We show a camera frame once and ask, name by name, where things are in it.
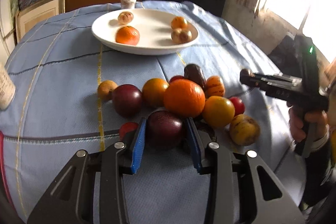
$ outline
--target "sleeve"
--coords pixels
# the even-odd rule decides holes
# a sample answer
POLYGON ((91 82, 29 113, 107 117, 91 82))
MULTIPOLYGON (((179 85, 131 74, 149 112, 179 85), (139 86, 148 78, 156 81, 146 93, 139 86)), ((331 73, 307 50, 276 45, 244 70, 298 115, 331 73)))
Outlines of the sleeve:
POLYGON ((319 150, 312 152, 305 161, 307 182, 302 200, 309 206, 314 206, 328 196, 336 182, 330 139, 319 150))

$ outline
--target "blue gripper pad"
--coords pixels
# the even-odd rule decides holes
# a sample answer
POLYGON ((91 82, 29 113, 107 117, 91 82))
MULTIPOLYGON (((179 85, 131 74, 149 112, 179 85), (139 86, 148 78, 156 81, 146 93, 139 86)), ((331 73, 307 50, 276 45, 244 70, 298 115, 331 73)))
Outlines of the blue gripper pad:
POLYGON ((135 134, 137 135, 137 138, 132 152, 132 164, 131 164, 131 171, 133 174, 136 174, 138 169, 140 168, 142 154, 145 147, 146 122, 147 120, 145 118, 141 119, 140 124, 137 128, 137 132, 135 134))
POLYGON ((191 157, 193 159, 193 164, 194 164, 194 168, 197 170, 197 172, 199 173, 202 165, 201 165, 201 151, 200 148, 198 146, 197 140, 196 140, 196 136, 194 133, 194 130, 197 130, 195 125, 194 125, 194 121, 192 118, 187 118, 186 119, 186 127, 187 127, 187 140, 188 140, 188 144, 189 144, 189 148, 190 148, 190 153, 191 153, 191 157))

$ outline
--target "dark purple plum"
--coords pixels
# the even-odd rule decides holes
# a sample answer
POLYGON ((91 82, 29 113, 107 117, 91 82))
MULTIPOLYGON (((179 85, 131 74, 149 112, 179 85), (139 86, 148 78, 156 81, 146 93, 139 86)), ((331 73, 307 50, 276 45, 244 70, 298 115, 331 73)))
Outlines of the dark purple plum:
POLYGON ((115 111, 129 118, 140 112, 142 93, 134 85, 120 85, 112 92, 112 101, 115 111))
POLYGON ((173 113, 159 110, 149 115, 146 125, 146 143, 150 147, 168 150, 179 145, 184 137, 184 124, 173 113))

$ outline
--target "red cherry tomato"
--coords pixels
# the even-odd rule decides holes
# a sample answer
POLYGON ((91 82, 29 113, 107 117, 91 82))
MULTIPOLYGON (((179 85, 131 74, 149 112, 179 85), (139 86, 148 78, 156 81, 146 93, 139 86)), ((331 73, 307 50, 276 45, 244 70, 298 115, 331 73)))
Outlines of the red cherry tomato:
POLYGON ((243 114, 245 112, 245 105, 243 101, 238 97, 231 97, 230 101, 235 106, 235 116, 243 114))
POLYGON ((178 80, 178 79, 184 79, 184 76, 182 75, 175 75, 173 76, 170 80, 169 80, 169 83, 175 81, 175 80, 178 80))
POLYGON ((136 130, 139 124, 136 122, 126 122, 119 128, 119 138, 122 141, 126 133, 136 130))

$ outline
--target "orange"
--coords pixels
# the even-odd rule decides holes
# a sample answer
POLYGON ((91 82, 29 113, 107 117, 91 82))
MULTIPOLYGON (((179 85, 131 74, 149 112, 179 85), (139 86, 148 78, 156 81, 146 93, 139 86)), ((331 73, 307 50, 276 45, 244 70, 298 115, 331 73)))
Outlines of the orange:
POLYGON ((103 100, 111 100, 112 99, 112 92, 118 87, 116 83, 111 80, 105 80, 100 83, 97 93, 98 97, 103 100))
POLYGON ((205 89, 207 91, 207 95, 210 96, 224 96, 225 87, 223 84, 223 80, 219 76, 211 76, 205 83, 205 89))
POLYGON ((188 27, 188 22, 184 17, 174 17, 170 24, 172 29, 185 29, 188 27))
POLYGON ((140 33, 132 26, 121 27, 115 35, 115 41, 121 44, 137 45, 139 40, 140 33))
POLYGON ((202 113, 205 95, 196 83, 178 79, 172 82, 163 96, 165 108, 184 118, 195 118, 202 113))
POLYGON ((142 97, 145 102, 154 108, 163 106, 163 95, 169 84, 160 78, 148 80, 142 88, 142 97))
POLYGON ((211 127, 221 128, 233 120, 235 106, 229 99, 220 96, 211 96, 205 102, 202 116, 211 127))

